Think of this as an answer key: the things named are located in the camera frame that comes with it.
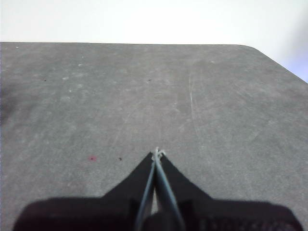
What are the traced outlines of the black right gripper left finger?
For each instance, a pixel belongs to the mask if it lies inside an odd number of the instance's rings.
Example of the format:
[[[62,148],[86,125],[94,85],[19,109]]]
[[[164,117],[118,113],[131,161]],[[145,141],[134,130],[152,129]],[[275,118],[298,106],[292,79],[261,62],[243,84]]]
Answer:
[[[102,197],[60,197],[27,205],[15,231],[131,231],[152,167],[148,153],[137,167]]]

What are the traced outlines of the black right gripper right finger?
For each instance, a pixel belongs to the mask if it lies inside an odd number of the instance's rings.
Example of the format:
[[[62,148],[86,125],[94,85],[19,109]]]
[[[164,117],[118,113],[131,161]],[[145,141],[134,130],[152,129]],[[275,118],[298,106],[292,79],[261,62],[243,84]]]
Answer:
[[[161,207],[181,231],[301,231],[293,212],[282,205],[260,201],[215,199],[168,160],[155,153],[157,195]]]

